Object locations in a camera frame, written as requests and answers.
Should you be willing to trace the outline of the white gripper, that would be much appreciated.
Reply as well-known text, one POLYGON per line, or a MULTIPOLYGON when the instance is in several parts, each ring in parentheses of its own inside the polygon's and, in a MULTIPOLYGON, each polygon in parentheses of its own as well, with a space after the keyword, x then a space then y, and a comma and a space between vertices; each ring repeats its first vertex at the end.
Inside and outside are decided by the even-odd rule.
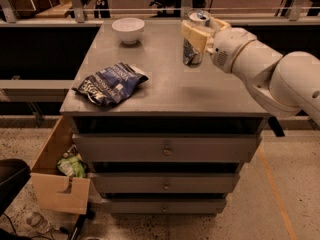
MULTIPOLYGON (((225 73, 238 74, 241 69, 241 53, 246 46, 256 41, 257 37, 243 28, 230 28, 231 25, 228 22, 214 17, 210 19, 210 27, 214 33, 217 33, 210 50, 213 65, 225 73)), ((196 51, 203 54, 211 36, 211 30, 183 20, 181 34, 196 51)))

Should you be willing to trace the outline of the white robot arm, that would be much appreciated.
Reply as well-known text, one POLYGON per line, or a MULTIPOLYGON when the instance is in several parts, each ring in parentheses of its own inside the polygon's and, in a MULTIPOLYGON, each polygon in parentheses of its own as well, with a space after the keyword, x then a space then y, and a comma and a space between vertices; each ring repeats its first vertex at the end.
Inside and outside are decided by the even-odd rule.
POLYGON ((278 118, 307 113, 320 125, 320 61, 306 52, 282 55, 243 28, 210 18, 209 24, 184 20, 183 38, 208 53, 220 70, 238 77, 251 97, 278 118))

